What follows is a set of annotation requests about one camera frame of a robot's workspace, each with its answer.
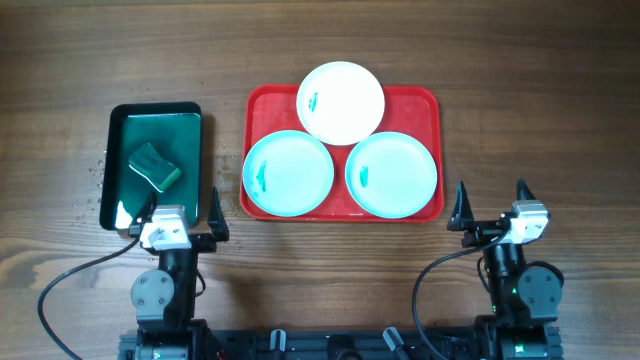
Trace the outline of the white round plate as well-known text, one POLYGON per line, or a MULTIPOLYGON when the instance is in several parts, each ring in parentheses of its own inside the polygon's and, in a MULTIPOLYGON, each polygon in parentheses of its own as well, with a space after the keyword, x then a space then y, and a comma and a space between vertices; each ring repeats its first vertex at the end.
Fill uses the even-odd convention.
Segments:
POLYGON ((364 140, 378 128, 385 97, 369 70, 335 61, 315 68, 303 79, 296 111, 303 128, 316 139, 346 146, 364 140))

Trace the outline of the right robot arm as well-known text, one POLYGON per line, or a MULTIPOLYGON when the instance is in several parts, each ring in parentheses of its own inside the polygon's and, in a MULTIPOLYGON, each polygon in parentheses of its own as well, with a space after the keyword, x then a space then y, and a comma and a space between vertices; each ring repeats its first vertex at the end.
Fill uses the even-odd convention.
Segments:
POLYGON ((487 291, 493 313, 474 322, 477 359, 562 359, 558 317, 564 276, 555 266, 528 262, 524 246, 538 240, 551 219, 523 180, 517 182, 516 201, 497 220, 474 218, 463 183, 447 225, 462 231, 464 248, 480 249, 485 262, 487 291))

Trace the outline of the light blue plate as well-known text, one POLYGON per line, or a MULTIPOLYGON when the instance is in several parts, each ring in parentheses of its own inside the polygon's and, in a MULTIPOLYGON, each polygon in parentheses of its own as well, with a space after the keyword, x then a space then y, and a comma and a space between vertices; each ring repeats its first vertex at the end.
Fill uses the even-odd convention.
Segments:
POLYGON ((358 143, 344 167, 353 200, 367 213, 401 219, 421 211, 434 197, 438 170, 430 151, 400 132, 380 132, 358 143))
POLYGON ((304 215, 327 198, 335 169, 327 148, 313 136, 282 130, 251 147, 242 167, 249 199, 278 217, 304 215))

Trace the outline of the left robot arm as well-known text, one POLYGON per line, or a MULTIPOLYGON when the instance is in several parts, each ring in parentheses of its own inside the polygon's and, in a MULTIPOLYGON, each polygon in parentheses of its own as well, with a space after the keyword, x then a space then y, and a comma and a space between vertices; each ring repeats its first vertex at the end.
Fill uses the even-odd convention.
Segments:
POLYGON ((144 272, 131 287, 138 330, 120 339, 120 359, 219 360, 222 345, 204 320, 196 320, 197 285, 204 282, 198 256, 214 253, 219 242, 229 240, 229 229, 212 190, 207 219, 210 231, 191 234, 184 207, 157 204, 152 192, 134 217, 128 235, 152 255, 158 267, 144 272))

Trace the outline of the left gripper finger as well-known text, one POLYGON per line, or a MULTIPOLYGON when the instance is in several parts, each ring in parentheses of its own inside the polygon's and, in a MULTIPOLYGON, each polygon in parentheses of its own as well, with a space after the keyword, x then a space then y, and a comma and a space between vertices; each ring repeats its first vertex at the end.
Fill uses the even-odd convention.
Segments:
POLYGON ((135 224, 149 222, 157 206, 157 194, 150 192, 138 213, 133 217, 135 224))
POLYGON ((230 231, 222 211, 219 191, 212 188, 207 225, 211 230, 215 242, 226 242, 229 240, 230 231))

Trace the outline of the green dish sponge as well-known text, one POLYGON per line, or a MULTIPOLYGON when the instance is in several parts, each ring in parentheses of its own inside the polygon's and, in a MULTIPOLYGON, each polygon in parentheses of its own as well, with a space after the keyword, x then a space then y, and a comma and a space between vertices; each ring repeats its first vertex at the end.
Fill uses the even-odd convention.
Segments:
POLYGON ((165 160, 150 143, 137 148, 129 156, 128 165, 160 193, 164 193, 182 175, 182 171, 165 160))

